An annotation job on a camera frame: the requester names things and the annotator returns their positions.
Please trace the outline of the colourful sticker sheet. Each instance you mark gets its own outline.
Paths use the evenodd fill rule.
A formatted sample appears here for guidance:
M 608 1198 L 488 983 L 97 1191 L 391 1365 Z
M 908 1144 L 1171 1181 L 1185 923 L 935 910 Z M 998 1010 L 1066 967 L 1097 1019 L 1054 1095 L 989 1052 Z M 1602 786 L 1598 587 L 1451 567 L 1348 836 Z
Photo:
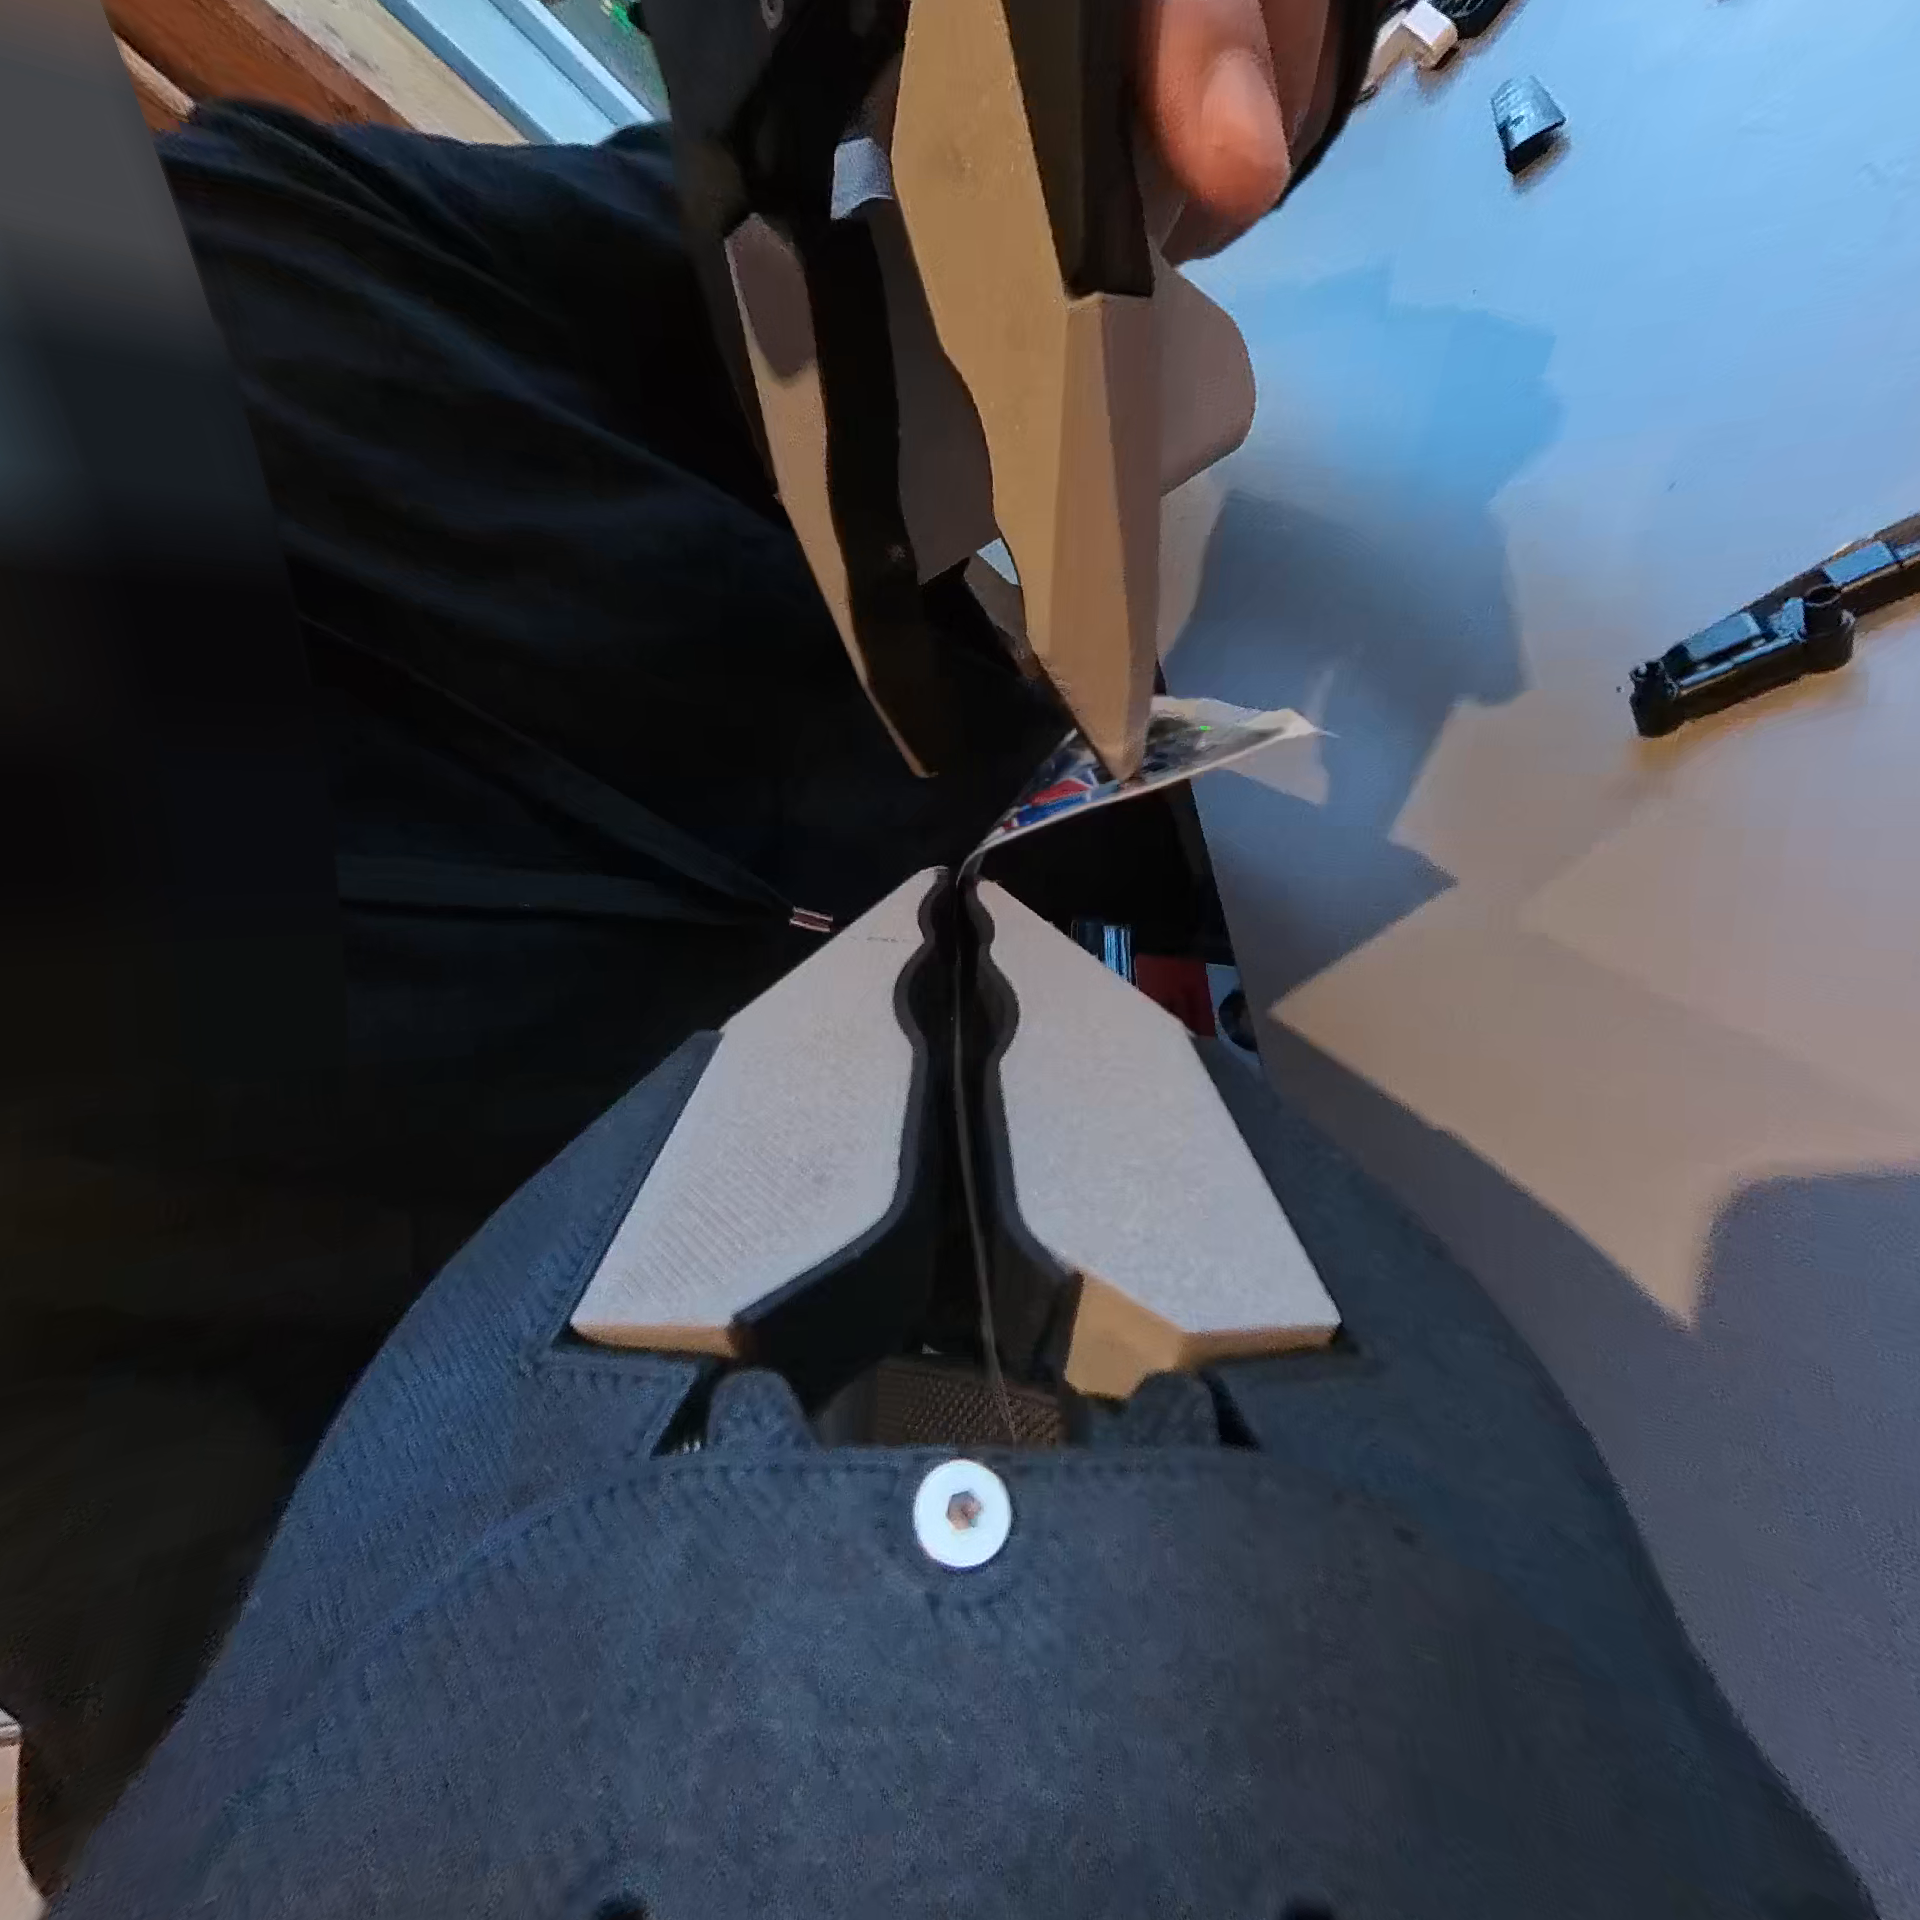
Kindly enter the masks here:
M 1236 709 L 1219 699 L 1156 695 L 1144 724 L 1144 749 L 1131 775 L 1105 769 L 1079 732 L 1040 764 L 978 849 L 957 868 L 961 887 L 1019 840 L 1089 819 L 1097 810 L 1144 799 L 1247 763 L 1290 741 L 1314 741 L 1324 730 L 1293 709 Z

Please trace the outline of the grey desk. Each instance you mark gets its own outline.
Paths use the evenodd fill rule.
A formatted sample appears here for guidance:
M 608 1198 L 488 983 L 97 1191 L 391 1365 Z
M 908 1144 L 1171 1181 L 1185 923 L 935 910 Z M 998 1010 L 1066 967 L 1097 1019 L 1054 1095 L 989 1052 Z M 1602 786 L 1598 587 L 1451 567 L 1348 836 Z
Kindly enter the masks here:
M 1324 730 L 1198 788 L 1263 1067 L 1915 1919 L 1917 607 L 1668 741 L 1626 678 L 1917 512 L 1917 5 L 1516 4 L 1198 281 L 1262 413 L 1167 671 Z

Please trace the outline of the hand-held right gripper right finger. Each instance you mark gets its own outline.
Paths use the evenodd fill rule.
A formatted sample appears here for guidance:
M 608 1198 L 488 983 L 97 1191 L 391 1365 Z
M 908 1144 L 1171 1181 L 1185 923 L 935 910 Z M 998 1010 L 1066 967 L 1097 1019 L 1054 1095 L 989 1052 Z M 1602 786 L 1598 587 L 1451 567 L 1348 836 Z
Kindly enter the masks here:
M 994 1357 L 1024 1387 L 1324 1351 L 1339 1312 L 1187 1030 L 994 880 L 966 892 Z

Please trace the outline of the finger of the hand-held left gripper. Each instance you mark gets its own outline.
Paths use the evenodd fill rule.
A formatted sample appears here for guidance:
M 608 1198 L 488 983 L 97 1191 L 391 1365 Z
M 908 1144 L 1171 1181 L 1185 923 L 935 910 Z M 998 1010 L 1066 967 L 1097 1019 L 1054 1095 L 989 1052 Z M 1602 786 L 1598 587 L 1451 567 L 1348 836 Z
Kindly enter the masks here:
M 917 775 L 966 753 L 959 644 L 926 589 L 996 536 L 985 439 L 899 205 L 728 235 L 758 441 L 855 682 Z
M 1156 687 L 1162 351 L 1135 5 L 913 5 L 896 193 L 978 410 L 1025 641 L 1105 769 Z

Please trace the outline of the black brick assembly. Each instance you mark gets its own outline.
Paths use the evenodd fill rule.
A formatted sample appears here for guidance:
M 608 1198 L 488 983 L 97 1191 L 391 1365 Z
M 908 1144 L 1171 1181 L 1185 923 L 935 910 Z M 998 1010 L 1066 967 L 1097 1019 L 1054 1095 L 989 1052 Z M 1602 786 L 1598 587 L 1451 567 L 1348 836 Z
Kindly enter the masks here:
M 1917 597 L 1917 517 L 1840 548 L 1821 564 L 1636 664 L 1629 710 L 1660 741 L 1854 657 L 1857 620 Z

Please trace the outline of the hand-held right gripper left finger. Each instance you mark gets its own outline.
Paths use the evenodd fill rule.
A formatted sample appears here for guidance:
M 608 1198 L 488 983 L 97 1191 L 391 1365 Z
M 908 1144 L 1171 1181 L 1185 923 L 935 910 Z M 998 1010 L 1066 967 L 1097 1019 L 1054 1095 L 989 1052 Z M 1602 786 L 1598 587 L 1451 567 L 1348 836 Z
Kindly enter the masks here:
M 576 1312 L 577 1341 L 743 1365 L 876 1365 L 926 1307 L 943 1139 L 931 868 L 722 1033 Z

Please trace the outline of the person's black sweater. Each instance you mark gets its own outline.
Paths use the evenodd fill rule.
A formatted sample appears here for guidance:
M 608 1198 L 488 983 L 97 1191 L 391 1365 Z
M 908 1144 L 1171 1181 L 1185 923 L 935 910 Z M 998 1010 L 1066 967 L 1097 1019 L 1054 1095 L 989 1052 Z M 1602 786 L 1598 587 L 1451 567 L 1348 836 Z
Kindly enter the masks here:
M 344 880 L 346 1091 L 218 1312 L 377 1342 L 529 1175 L 971 849 L 1066 713 L 965 589 L 908 774 L 747 443 L 661 134 L 206 107 L 159 140 L 275 512 Z

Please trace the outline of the person's left hand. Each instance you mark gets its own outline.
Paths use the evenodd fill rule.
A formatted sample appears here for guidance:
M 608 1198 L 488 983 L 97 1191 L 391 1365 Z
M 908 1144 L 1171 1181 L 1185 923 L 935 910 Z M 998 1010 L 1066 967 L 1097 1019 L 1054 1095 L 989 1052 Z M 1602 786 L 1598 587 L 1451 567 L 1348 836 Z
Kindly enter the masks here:
M 1267 219 L 1332 124 L 1345 27 L 1336 4 L 1143 4 L 1136 84 L 1179 215 L 1175 265 Z

